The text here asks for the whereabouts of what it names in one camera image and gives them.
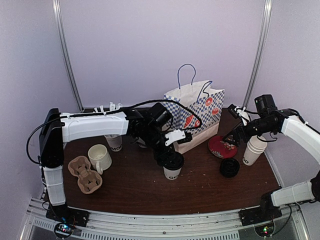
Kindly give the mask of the blue checkered paper bag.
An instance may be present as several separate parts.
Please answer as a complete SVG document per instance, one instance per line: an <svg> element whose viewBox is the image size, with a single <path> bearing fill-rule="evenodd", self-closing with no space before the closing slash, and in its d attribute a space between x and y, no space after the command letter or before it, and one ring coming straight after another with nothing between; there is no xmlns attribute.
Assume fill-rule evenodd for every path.
<svg viewBox="0 0 320 240"><path fill-rule="evenodd" d="M218 133L225 90L211 87L212 80L202 80L181 85L164 93L163 105L172 114L173 119L165 124L170 130L184 129L192 134L190 142L175 143L175 150L184 154Z"/></svg>

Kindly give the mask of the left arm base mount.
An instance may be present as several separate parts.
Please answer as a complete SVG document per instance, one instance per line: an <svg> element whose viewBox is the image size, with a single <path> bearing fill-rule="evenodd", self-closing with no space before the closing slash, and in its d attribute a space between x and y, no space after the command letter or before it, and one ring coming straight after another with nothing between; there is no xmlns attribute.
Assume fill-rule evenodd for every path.
<svg viewBox="0 0 320 240"><path fill-rule="evenodd" d="M46 211L46 218L68 223L76 227L86 227L90 213L85 210L70 208L67 205L49 206Z"/></svg>

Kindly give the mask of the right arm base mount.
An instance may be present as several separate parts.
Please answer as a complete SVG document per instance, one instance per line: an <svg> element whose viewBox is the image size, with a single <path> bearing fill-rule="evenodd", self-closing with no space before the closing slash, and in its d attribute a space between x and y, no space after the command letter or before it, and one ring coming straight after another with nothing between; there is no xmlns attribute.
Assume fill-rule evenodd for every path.
<svg viewBox="0 0 320 240"><path fill-rule="evenodd" d="M279 207L273 207L265 210L261 206L249 209L243 208L238 212L238 214L243 227L272 221L282 216L282 212Z"/></svg>

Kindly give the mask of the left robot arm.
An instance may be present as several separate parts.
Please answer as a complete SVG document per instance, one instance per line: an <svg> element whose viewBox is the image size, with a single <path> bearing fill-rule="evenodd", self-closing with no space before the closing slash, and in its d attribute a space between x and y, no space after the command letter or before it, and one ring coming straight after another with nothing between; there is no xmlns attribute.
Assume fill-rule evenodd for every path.
<svg viewBox="0 0 320 240"><path fill-rule="evenodd" d="M186 137L182 130L162 132L163 125L171 119L171 113L161 103L144 111L126 107L108 112L69 114L51 109L39 136L39 160L53 215L61 222L72 218L71 209L65 206L64 143L98 136L129 135L152 148L155 160L163 166L176 158L174 142Z"/></svg>

